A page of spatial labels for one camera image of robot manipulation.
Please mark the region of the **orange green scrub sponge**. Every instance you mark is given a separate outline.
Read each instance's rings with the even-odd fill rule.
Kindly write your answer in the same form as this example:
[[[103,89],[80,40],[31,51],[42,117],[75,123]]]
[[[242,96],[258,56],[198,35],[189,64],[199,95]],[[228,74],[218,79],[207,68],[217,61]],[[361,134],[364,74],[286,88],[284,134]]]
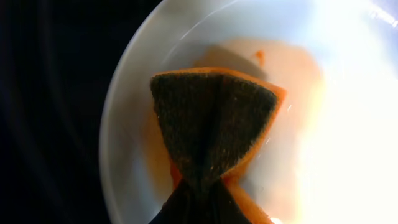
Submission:
[[[286,91],[245,73],[212,67],[156,74],[150,90],[174,189],[186,180],[194,190],[199,223],[203,198],[220,179],[251,223],[270,223],[238,181],[261,148]]]

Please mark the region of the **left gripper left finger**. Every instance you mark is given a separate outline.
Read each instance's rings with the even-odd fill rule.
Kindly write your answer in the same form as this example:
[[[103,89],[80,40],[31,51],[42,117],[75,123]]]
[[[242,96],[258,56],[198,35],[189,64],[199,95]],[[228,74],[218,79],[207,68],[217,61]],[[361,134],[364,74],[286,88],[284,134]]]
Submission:
[[[198,198],[186,180],[181,180],[160,212],[149,224],[197,224]]]

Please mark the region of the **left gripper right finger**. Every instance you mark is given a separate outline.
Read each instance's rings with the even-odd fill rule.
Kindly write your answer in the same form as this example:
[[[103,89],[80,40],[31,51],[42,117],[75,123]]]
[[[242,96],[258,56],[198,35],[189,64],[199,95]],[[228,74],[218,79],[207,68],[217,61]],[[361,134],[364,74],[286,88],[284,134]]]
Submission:
[[[202,202],[204,224],[251,224],[223,181],[217,180]]]

